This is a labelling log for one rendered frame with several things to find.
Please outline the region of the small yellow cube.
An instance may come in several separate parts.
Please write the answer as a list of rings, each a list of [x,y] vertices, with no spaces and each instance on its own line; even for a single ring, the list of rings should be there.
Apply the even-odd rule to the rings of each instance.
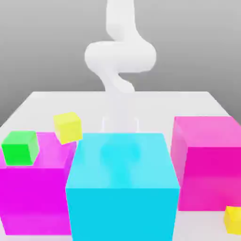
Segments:
[[[55,134],[64,145],[83,138],[81,119],[75,112],[67,112],[53,116]]]
[[[227,233],[241,235],[241,207],[226,206],[224,224]]]

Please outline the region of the small green cube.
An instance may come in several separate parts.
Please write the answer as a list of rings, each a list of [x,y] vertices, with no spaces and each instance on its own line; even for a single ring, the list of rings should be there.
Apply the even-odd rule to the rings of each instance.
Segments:
[[[39,154],[35,131],[11,131],[1,144],[7,166],[32,166]]]

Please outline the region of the large cyan box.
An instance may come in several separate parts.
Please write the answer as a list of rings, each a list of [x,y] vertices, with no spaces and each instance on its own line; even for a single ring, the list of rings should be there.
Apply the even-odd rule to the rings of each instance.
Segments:
[[[85,133],[66,184],[72,241],[172,241],[179,184],[162,133]]]

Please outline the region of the large pink box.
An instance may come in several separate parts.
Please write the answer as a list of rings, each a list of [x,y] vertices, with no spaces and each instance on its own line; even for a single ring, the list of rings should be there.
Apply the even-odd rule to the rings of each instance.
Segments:
[[[241,125],[230,116],[176,116],[171,159],[180,211],[241,206]]]

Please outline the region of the large magenta box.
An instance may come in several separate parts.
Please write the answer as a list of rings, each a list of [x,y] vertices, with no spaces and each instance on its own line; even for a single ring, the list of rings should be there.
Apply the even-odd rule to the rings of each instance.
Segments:
[[[76,142],[38,132],[32,166],[7,167],[0,148],[0,219],[6,235],[70,235],[65,186]]]

